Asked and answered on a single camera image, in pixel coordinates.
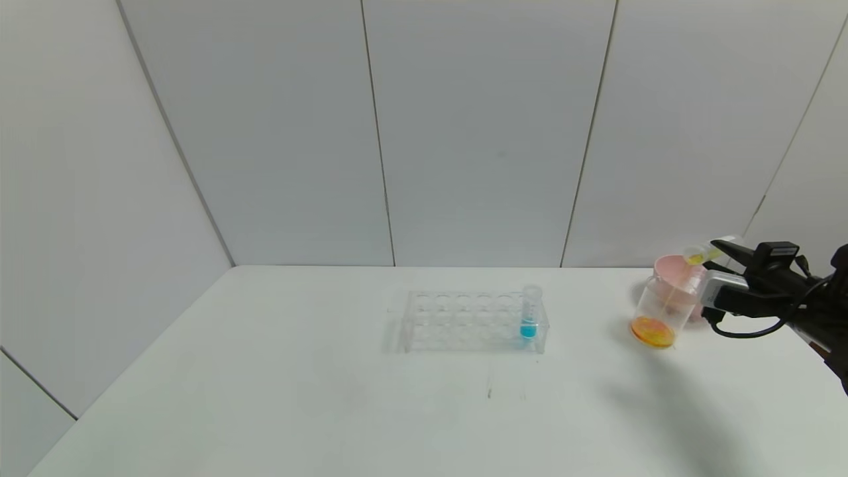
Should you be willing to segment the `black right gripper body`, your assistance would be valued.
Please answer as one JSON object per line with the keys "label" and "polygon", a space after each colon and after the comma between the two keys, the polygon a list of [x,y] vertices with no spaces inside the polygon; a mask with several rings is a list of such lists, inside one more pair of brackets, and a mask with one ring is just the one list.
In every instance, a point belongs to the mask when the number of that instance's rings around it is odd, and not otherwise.
{"label": "black right gripper body", "polygon": [[792,269],[800,251],[793,242],[760,242],[750,248],[754,259],[744,277],[752,290],[804,290],[817,281]]}

